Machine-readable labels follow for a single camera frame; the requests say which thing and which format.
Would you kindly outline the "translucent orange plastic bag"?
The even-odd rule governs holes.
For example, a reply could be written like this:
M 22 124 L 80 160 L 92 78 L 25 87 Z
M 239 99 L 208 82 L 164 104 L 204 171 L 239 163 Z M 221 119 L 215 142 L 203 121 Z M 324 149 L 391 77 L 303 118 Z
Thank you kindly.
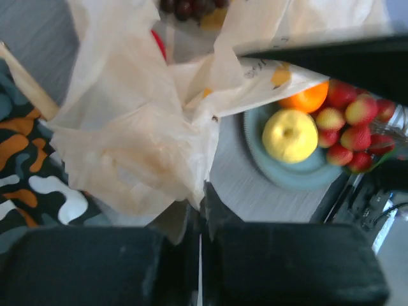
M 157 1 L 70 1 L 80 47 L 50 125 L 69 186 L 113 209 L 153 215 L 199 207 L 217 120 L 308 89 L 324 76 L 284 61 L 239 59 L 390 33 L 384 1 L 233 1 L 214 32 L 159 13 Z M 151 33 L 166 47 L 167 61 Z

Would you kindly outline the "fake dark grape bunch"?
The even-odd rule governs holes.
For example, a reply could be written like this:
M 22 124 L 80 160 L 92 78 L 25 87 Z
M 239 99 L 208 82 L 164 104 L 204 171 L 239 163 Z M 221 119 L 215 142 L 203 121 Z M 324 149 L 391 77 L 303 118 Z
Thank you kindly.
M 160 0 L 159 9 L 167 14 L 174 14 L 179 21 L 190 18 L 201 20 L 211 13 L 221 12 L 230 5 L 229 0 Z

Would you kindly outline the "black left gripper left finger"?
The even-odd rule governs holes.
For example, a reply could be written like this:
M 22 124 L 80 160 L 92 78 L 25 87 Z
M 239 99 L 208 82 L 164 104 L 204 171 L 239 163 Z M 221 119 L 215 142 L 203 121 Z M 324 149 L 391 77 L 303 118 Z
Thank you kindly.
M 175 201 L 148 223 L 167 245 L 199 245 L 198 211 L 187 201 Z

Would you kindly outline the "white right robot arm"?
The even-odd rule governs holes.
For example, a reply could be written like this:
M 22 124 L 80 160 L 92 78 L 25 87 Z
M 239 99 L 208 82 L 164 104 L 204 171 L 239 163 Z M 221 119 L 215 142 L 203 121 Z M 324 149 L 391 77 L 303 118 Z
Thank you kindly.
M 298 166 L 273 161 L 261 143 L 261 132 L 274 106 L 244 113 L 244 136 L 249 152 L 265 177 L 285 189 L 308 190 L 327 182 L 344 182 L 333 196 L 326 222 L 355 225 L 379 247 L 397 211 L 393 193 L 407 191 L 407 35 L 367 38 L 341 43 L 307 45 L 250 53 L 254 59 L 275 59 L 336 78 L 402 104 L 388 122 L 374 120 L 369 130 L 381 137 L 371 146 L 374 163 L 366 170 L 342 174 L 318 150 Z

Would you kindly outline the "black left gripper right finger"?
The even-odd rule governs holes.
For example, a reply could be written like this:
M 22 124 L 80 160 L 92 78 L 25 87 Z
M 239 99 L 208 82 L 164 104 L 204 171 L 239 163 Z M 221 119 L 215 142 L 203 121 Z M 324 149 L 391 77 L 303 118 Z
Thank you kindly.
M 203 215 L 210 239 L 215 239 L 226 228 L 245 227 L 245 222 L 224 204 L 209 181 L 204 183 L 204 194 Z

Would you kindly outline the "fake red apple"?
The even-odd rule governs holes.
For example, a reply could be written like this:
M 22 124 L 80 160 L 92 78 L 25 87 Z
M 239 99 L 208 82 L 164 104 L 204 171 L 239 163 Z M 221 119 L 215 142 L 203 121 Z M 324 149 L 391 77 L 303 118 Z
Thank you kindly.
M 151 33 L 152 33 L 152 35 L 153 35 L 153 37 L 154 37 L 154 39 L 155 39 L 161 53 L 163 55 L 164 60 L 167 61 L 166 47 L 165 47 L 165 44 L 163 43 L 160 35 L 158 35 L 158 33 L 156 33 L 155 30 L 153 30 L 153 29 L 151 30 Z

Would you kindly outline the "fake yellow apple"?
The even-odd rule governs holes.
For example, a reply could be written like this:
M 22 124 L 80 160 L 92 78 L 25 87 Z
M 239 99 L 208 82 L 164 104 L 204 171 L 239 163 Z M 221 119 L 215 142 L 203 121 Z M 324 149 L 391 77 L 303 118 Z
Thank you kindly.
M 288 164 L 299 163 L 316 150 L 318 130 L 309 114 L 285 108 L 268 119 L 261 141 L 272 158 Z

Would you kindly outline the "fake orange fruit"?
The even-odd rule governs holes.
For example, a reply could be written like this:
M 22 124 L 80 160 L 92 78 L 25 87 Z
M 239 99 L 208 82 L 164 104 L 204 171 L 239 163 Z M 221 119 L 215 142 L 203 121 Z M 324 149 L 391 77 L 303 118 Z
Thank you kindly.
M 283 108 L 294 108 L 304 113 L 315 112 L 324 103 L 329 89 L 329 81 L 325 81 L 293 96 L 279 101 Z

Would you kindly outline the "fake strawberry bunch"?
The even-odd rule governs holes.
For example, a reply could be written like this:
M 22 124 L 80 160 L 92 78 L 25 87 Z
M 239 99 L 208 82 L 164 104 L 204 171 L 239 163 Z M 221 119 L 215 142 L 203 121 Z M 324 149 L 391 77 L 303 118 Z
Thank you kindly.
M 313 115 L 329 164 L 366 172 L 407 149 L 407 114 L 397 104 L 340 81 L 314 87 L 321 106 Z

